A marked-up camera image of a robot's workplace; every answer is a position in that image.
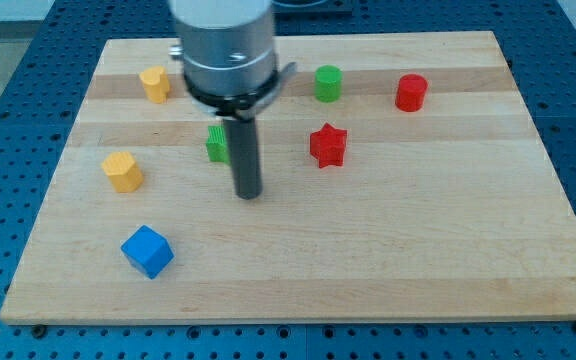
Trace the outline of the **silver robot arm cylinder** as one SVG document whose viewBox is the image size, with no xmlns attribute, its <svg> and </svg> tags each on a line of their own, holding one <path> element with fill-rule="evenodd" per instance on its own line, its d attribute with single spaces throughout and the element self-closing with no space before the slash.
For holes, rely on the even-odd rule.
<svg viewBox="0 0 576 360">
<path fill-rule="evenodd" d="M 187 90 L 203 111 L 246 121 L 279 96 L 297 64 L 279 66 L 271 0 L 170 0 Z"/>
</svg>

